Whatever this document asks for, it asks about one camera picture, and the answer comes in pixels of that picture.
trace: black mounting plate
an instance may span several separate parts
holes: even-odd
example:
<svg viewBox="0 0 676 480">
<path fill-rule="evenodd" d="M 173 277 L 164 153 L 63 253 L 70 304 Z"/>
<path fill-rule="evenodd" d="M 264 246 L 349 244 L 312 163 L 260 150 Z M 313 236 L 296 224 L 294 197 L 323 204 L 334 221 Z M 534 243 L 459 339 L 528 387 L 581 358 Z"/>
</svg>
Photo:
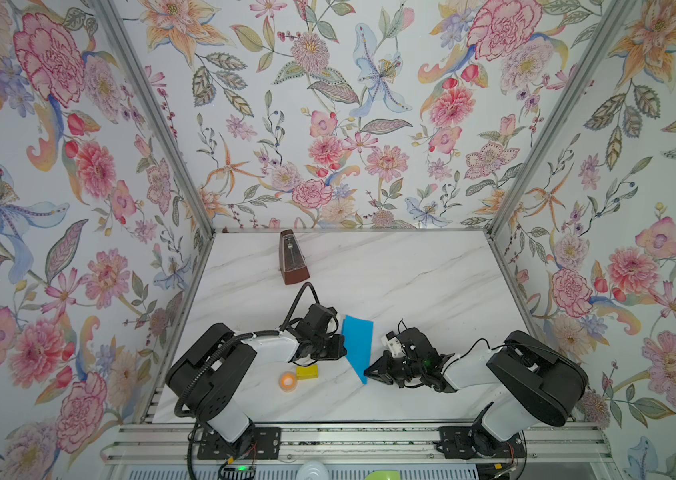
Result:
<svg viewBox="0 0 676 480">
<path fill-rule="evenodd" d="M 256 444 L 255 452 L 246 459 L 252 460 L 277 460 L 280 456 L 280 437 L 282 428 L 279 427 L 255 427 L 253 430 L 253 442 Z M 227 443 L 217 433 L 204 432 L 197 452 L 198 460 L 226 460 Z"/>
<path fill-rule="evenodd" d="M 516 433 L 508 442 L 502 443 L 489 457 L 480 455 L 470 446 L 468 442 L 468 434 L 471 431 L 470 427 L 439 427 L 439 442 L 436 449 L 438 452 L 445 455 L 445 458 L 460 458 L 461 460 L 469 460 L 474 457 L 482 458 L 511 458 L 512 451 L 507 444 L 511 444 L 514 448 L 514 459 L 525 456 L 525 444 Z"/>
</svg>

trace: wall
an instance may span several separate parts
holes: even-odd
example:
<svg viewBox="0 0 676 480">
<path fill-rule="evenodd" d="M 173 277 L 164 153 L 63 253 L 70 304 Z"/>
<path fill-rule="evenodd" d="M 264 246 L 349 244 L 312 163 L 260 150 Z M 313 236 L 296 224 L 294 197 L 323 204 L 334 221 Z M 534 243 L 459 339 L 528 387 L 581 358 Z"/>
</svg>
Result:
<svg viewBox="0 0 676 480">
<path fill-rule="evenodd" d="M 676 480 L 676 0 L 631 21 L 498 244 L 626 478 Z"/>
<path fill-rule="evenodd" d="M 119 2 L 214 224 L 484 226 L 602 0 Z"/>
<path fill-rule="evenodd" d="M 5 480 L 97 477 L 205 242 L 112 53 L 84 0 L 0 0 Z"/>
</svg>

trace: brown metronome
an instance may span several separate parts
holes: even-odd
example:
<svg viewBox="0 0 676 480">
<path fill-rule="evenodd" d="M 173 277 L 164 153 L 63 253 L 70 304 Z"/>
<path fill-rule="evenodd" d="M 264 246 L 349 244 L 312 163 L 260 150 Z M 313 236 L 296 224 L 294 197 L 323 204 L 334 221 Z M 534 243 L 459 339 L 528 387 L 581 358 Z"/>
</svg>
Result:
<svg viewBox="0 0 676 480">
<path fill-rule="evenodd" d="M 309 278 L 309 269 L 292 230 L 280 233 L 280 270 L 285 285 L 301 283 Z"/>
</svg>

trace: black bracket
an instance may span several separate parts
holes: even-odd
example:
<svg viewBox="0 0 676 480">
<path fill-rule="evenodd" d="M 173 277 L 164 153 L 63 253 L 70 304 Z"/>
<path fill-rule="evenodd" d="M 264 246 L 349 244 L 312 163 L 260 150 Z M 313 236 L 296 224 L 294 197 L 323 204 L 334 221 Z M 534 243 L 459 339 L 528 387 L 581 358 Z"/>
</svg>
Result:
<svg viewBox="0 0 676 480">
<path fill-rule="evenodd" d="M 253 444 L 255 452 L 251 452 L 247 459 L 252 460 L 277 460 L 280 456 L 280 440 L 282 428 L 279 427 L 255 427 L 253 430 Z M 226 460 L 233 457 L 228 443 L 217 433 L 208 433 L 203 430 L 200 440 L 197 459 L 199 460 Z"/>
<path fill-rule="evenodd" d="M 471 427 L 439 427 L 439 442 L 436 444 L 438 452 L 445 455 L 445 458 L 459 458 L 469 460 L 474 457 L 481 458 L 511 458 L 512 448 L 514 449 L 514 458 L 525 456 L 525 444 L 515 434 L 507 442 L 499 444 L 491 455 L 485 455 L 485 449 L 482 440 L 478 438 L 479 432 Z"/>
</svg>

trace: folded blue paper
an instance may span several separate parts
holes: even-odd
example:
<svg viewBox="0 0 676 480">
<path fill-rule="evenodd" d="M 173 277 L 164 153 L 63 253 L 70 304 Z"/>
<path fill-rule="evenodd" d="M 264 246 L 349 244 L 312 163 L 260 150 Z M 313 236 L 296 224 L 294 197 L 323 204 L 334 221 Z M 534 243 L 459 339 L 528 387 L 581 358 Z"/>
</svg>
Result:
<svg viewBox="0 0 676 480">
<path fill-rule="evenodd" d="M 343 321 L 343 346 L 346 359 L 356 374 L 367 384 L 364 372 L 370 366 L 370 344 L 372 344 L 372 322 L 346 315 Z"/>
</svg>

